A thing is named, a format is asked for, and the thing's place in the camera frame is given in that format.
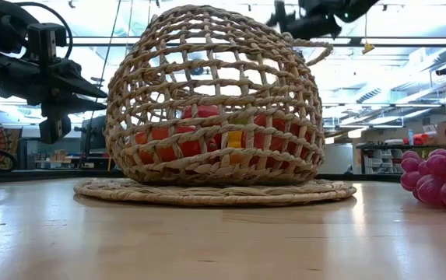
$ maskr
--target bunch of grapes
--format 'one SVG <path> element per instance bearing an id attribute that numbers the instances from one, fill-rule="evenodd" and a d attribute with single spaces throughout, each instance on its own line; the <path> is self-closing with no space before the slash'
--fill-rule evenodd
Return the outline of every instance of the bunch of grapes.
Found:
<path id="1" fill-rule="evenodd" d="M 419 201 L 446 207 L 446 149 L 436 149 L 422 160 L 414 151 L 402 155 L 401 185 Z"/>

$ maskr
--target table surface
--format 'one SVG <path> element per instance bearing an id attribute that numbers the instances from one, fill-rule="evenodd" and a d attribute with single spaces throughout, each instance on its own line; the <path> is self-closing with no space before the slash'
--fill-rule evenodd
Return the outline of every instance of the table surface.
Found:
<path id="1" fill-rule="evenodd" d="M 0 184 L 0 279 L 446 279 L 446 211 L 397 184 L 285 208 L 174 208 Z"/>

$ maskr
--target round straw mat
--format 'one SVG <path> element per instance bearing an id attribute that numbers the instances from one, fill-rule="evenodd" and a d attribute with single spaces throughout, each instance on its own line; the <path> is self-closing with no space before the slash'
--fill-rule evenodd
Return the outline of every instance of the round straw mat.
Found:
<path id="1" fill-rule="evenodd" d="M 342 181 L 310 180 L 295 186 L 154 187 L 131 179 L 90 179 L 74 187 L 77 194 L 109 201 L 143 201 L 156 204 L 297 205 L 310 201 L 339 200 L 356 193 Z"/>

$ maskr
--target woven basket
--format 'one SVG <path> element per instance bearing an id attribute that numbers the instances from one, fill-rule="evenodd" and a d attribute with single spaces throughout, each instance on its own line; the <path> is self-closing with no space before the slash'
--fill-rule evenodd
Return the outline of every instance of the woven basket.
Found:
<path id="1" fill-rule="evenodd" d="M 292 46 L 325 50 L 306 63 Z M 108 151 L 140 183 L 310 180 L 325 135 L 308 65 L 331 50 L 211 6 L 166 11 L 109 84 Z"/>

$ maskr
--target shelving unit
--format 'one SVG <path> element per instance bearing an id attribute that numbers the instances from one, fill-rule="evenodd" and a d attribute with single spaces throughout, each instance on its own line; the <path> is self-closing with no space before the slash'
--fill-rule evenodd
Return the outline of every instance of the shelving unit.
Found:
<path id="1" fill-rule="evenodd" d="M 358 145 L 362 174 L 402 174 L 402 154 L 411 149 L 445 149 L 442 145 Z"/>

